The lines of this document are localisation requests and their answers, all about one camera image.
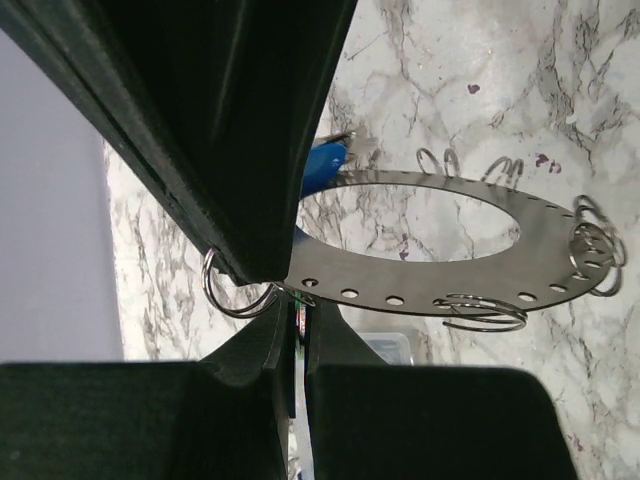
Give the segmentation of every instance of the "blue object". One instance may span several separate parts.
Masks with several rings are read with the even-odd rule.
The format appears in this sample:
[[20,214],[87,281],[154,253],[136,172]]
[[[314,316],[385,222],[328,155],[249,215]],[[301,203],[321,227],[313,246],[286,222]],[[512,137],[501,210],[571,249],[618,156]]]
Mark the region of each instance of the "blue object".
[[302,196],[324,190],[347,160],[347,149],[327,143],[311,149],[302,180]]

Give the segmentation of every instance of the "marble surface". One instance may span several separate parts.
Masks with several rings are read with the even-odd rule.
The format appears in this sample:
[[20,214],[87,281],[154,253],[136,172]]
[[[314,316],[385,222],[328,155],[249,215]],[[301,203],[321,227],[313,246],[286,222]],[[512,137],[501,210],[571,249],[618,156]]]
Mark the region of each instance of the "marble surface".
[[[418,148],[439,158],[452,148],[462,175],[480,178],[508,156],[524,162],[520,190],[569,208],[582,193],[602,204],[630,253],[614,298],[533,313],[507,335],[343,311],[361,330],[410,329],[416,363],[534,373],[581,478],[638,478],[640,2],[361,0],[319,132],[352,127],[379,148],[358,168],[418,171]],[[246,322],[207,304],[200,255],[109,146],[105,160],[127,358],[200,358]],[[330,244],[398,261],[489,255],[518,234],[490,206],[409,187],[317,195],[303,203],[300,224]],[[260,288],[227,287],[234,305]]]

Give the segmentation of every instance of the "black plastic part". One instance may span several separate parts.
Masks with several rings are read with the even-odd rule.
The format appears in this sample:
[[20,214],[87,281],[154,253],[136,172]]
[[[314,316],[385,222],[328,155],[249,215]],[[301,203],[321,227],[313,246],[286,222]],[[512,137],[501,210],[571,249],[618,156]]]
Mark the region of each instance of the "black plastic part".
[[356,0],[4,0],[0,28],[238,283],[283,279]]
[[0,367],[0,478],[287,478],[291,313],[200,363]]
[[319,310],[306,377],[316,479],[578,478],[532,375],[381,365],[335,305]]

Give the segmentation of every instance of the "metal ring plate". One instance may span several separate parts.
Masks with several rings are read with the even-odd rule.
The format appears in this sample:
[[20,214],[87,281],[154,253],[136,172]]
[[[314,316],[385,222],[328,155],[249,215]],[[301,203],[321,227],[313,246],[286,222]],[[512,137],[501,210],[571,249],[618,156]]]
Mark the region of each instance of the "metal ring plate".
[[[589,248],[575,248],[576,262],[588,279],[574,278],[568,237],[574,228],[573,213],[541,198],[494,184],[429,175],[419,172],[348,171],[340,173],[329,186],[407,185],[459,193],[489,203],[508,213],[520,226],[514,245],[488,257],[451,262],[403,262],[351,253],[316,240],[296,228],[289,274],[284,284],[334,302],[371,310],[448,317],[434,300],[451,292],[496,298],[525,311],[564,303],[584,295],[606,277],[610,254]],[[598,262],[593,268],[585,261]],[[558,292],[551,286],[566,288]],[[355,298],[341,294],[357,292]],[[526,301],[520,293],[535,296]],[[465,314],[487,315],[480,309]]]

